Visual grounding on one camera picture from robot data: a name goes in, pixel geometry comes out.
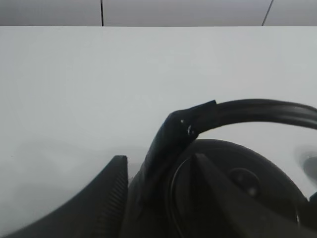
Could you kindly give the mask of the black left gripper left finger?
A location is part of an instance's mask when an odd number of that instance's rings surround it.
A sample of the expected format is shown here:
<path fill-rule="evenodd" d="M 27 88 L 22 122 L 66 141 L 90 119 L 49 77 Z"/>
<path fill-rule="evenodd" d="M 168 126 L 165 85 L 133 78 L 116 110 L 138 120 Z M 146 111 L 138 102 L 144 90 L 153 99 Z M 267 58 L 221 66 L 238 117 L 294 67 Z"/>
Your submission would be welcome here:
<path fill-rule="evenodd" d="M 127 157 L 114 156 L 77 195 L 9 238 L 117 238 L 128 192 Z"/>

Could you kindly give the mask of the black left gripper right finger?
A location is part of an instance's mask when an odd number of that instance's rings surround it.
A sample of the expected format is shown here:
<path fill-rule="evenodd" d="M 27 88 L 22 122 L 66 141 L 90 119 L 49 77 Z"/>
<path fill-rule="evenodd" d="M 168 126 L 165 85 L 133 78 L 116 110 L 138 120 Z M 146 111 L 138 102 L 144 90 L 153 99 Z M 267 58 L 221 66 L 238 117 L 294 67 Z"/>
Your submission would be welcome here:
<path fill-rule="evenodd" d="M 266 208 L 243 193 L 203 154 L 198 167 L 230 227 L 241 238 L 315 238 L 316 230 L 303 227 Z"/>

